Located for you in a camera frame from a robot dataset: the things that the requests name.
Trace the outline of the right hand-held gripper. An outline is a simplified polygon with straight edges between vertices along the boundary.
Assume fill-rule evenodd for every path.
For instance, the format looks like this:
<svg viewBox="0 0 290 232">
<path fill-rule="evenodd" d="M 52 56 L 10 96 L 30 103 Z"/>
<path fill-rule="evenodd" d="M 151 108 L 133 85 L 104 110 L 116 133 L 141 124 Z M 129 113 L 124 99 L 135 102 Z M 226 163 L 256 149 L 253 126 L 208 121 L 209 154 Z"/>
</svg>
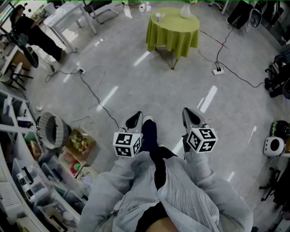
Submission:
<svg viewBox="0 0 290 232">
<path fill-rule="evenodd" d="M 182 111 L 182 119 L 186 130 L 182 136 L 184 151 L 194 151 L 197 154 L 212 152 L 218 141 L 215 130 L 200 114 L 187 107 Z"/>
</svg>

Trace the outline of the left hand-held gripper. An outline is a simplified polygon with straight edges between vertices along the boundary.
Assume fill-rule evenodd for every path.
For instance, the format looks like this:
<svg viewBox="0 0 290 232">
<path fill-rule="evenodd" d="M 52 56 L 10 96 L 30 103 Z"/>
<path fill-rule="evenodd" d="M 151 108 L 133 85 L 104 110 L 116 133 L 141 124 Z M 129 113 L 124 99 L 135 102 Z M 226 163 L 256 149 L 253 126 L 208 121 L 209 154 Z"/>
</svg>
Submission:
<svg viewBox="0 0 290 232">
<path fill-rule="evenodd" d="M 141 133 L 142 123 L 143 113 L 141 111 L 122 121 L 113 137 L 113 148 L 116 156 L 135 157 L 139 153 L 143 137 Z"/>
</svg>

